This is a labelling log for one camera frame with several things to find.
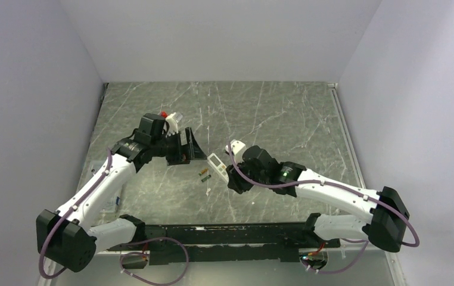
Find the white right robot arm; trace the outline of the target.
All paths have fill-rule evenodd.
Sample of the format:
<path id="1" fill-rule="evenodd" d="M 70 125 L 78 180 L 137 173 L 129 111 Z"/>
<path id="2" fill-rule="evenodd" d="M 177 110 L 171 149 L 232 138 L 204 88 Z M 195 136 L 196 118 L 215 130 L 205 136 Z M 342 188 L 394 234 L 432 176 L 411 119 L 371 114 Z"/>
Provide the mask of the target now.
<path id="1" fill-rule="evenodd" d="M 230 165 L 226 168 L 228 188 L 243 194 L 254 186 L 279 195 L 326 203 L 342 215 L 312 214 L 303 230 L 309 247 L 343 239 L 368 242 L 381 250 L 397 253 L 401 247 L 418 247 L 419 236 L 410 223 L 410 214 L 398 192 L 355 187 L 327 178 L 295 162 L 278 162 L 257 145 L 240 141 L 226 144 Z"/>

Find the green AAA battery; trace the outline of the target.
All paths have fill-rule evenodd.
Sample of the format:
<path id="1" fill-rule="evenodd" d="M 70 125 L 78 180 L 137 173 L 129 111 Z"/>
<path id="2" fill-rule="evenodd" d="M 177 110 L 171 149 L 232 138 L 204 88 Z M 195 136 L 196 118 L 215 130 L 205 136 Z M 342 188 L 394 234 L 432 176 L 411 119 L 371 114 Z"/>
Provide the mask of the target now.
<path id="1" fill-rule="evenodd" d="M 209 175 L 205 176 L 204 178 L 202 178 L 201 182 L 205 182 L 205 181 L 207 181 L 210 178 L 211 178 L 211 174 L 209 174 Z"/>

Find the white remote control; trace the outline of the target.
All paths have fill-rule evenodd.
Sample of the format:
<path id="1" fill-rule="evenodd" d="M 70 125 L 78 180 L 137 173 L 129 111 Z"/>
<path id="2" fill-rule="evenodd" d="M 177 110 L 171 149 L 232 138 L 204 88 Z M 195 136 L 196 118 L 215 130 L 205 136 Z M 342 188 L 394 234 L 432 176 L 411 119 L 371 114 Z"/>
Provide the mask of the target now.
<path id="1" fill-rule="evenodd" d="M 229 182 L 228 173 L 226 171 L 226 165 L 215 153 L 211 153 L 207 157 L 207 162 L 209 166 L 223 179 L 225 183 Z"/>

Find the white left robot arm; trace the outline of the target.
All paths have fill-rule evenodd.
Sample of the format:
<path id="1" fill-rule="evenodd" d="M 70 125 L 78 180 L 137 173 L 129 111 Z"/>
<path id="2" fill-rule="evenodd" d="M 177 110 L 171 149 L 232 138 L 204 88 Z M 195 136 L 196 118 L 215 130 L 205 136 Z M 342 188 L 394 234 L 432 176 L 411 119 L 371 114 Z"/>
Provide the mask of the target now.
<path id="1" fill-rule="evenodd" d="M 100 170 L 66 203 L 54 211 L 43 210 L 36 219 L 36 238 L 41 277 L 53 279 L 69 269 L 83 270 L 100 251 L 117 245 L 138 250 L 145 243 L 145 223 L 131 215 L 94 226 L 106 202 L 153 158 L 165 158 L 168 166 L 206 160 L 191 128 L 182 138 L 181 116 L 147 113 L 132 133 L 108 149 Z M 46 259 L 63 267 L 54 274 L 45 270 Z"/>

